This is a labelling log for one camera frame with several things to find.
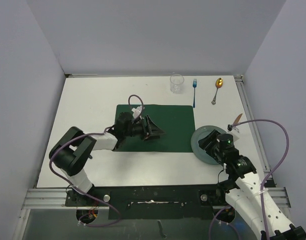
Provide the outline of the rose gold knife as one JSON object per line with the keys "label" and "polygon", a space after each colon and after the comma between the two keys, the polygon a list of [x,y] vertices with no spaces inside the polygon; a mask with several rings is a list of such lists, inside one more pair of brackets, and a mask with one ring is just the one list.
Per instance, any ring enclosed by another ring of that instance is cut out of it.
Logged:
{"label": "rose gold knife", "polygon": [[243,115],[243,114],[241,113],[241,114],[239,114],[239,115],[236,117],[236,119],[235,119],[234,122],[233,122],[233,125],[237,125],[237,124],[239,123],[239,121],[240,121],[242,115]]}

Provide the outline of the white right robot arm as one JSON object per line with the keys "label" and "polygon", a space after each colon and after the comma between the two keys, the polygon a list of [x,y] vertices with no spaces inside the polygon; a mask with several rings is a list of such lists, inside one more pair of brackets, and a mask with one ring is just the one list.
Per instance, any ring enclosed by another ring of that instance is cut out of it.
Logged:
{"label": "white right robot arm", "polygon": [[259,240],[305,240],[306,232],[295,226],[277,206],[251,160],[239,153],[233,135],[213,130],[198,140],[200,149],[224,167],[228,174],[220,182],[215,198],[229,204]]}

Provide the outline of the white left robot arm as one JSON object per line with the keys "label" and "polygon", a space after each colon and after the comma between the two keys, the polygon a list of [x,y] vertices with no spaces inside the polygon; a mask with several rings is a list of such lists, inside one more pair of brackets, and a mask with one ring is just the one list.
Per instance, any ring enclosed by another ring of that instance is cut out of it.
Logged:
{"label": "white left robot arm", "polygon": [[50,170],[68,182],[78,192],[77,200],[87,206],[93,203],[95,193],[84,166],[93,150],[117,150],[128,137],[143,141],[159,139],[165,132],[153,123],[149,115],[122,112],[113,126],[102,133],[84,133],[71,127],[49,153]]}

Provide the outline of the iridescent gold spoon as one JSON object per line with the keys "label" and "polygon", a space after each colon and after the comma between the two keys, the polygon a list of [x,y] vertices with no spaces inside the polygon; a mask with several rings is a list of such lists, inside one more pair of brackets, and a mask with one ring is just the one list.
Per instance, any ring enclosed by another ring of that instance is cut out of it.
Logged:
{"label": "iridescent gold spoon", "polygon": [[215,82],[215,87],[216,87],[216,92],[215,92],[215,95],[212,99],[212,102],[211,104],[212,105],[215,105],[216,104],[216,98],[217,98],[217,93],[218,93],[218,90],[223,86],[223,79],[220,77],[216,80]]}

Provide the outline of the blue metal fork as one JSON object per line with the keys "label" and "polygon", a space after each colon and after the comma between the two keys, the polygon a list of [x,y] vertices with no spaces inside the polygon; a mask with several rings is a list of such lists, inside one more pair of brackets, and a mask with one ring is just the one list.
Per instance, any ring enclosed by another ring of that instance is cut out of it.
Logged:
{"label": "blue metal fork", "polygon": [[192,87],[194,89],[194,95],[193,95],[193,108],[196,107],[196,87],[197,87],[197,79],[193,79]]}

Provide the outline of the dark green placemat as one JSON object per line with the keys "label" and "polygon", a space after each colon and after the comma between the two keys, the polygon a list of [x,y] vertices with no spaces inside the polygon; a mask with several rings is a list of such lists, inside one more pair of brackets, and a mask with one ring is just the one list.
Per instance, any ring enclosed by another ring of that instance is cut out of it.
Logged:
{"label": "dark green placemat", "polygon": [[128,137],[117,149],[118,152],[192,152],[191,136],[195,131],[192,106],[148,104],[143,114],[148,115],[165,133],[153,140],[142,140],[140,136]]}

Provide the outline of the clear drinking glass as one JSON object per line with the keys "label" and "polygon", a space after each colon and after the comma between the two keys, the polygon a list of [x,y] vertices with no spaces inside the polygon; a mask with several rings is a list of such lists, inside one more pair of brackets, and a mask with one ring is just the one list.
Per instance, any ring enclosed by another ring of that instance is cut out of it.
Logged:
{"label": "clear drinking glass", "polygon": [[180,74],[172,74],[170,76],[170,91],[174,94],[181,94],[183,92],[184,77]]}

